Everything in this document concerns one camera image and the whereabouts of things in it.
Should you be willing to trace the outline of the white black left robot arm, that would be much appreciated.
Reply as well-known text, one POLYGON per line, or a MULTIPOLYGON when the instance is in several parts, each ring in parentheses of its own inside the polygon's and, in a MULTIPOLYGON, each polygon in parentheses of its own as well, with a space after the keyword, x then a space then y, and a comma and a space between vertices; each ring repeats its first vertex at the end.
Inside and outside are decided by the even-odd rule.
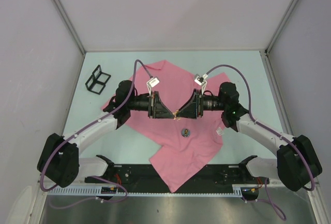
POLYGON ((124 125, 132 111, 145 111, 153 119, 173 119, 174 114, 162 103, 158 91, 152 90, 158 83, 157 77, 149 79, 146 83, 148 92, 138 95, 132 81, 121 81, 103 109, 105 115, 67 137, 56 133, 48 136, 37 164, 40 183, 48 177, 55 186, 69 186, 79 174, 81 152, 103 135, 124 125))

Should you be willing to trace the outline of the round portrait pin badge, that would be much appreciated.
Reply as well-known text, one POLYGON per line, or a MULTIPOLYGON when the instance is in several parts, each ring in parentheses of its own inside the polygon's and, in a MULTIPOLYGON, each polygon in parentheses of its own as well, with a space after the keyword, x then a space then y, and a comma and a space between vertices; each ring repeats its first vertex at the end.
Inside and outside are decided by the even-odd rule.
POLYGON ((181 131, 181 134, 183 137, 189 137, 190 136, 190 130, 187 129, 187 128, 184 128, 182 131, 181 131))

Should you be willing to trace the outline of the gold leaf rhinestone brooch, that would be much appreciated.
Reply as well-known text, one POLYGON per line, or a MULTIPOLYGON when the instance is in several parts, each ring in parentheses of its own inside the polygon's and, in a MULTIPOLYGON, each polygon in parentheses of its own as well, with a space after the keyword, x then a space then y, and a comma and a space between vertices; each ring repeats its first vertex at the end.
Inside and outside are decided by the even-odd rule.
POLYGON ((180 118, 177 116, 178 112, 179 112, 179 110, 176 110, 175 112, 173 112, 174 120, 177 120, 177 121, 180 120, 180 118))

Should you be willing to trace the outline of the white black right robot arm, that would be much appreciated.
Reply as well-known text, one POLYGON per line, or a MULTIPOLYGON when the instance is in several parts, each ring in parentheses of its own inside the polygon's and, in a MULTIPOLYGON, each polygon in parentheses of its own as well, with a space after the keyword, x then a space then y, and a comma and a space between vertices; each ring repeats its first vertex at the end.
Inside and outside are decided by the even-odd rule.
POLYGON ((280 180, 291 191, 298 191, 323 171, 310 139, 279 133, 252 119, 249 110, 239 103, 239 92, 231 82, 222 83, 218 96, 204 95, 194 89, 191 98, 175 114, 179 118, 197 119, 204 111, 221 111, 226 128, 247 135, 272 152, 276 159, 251 156, 239 169, 239 179, 251 183, 257 177, 280 180))

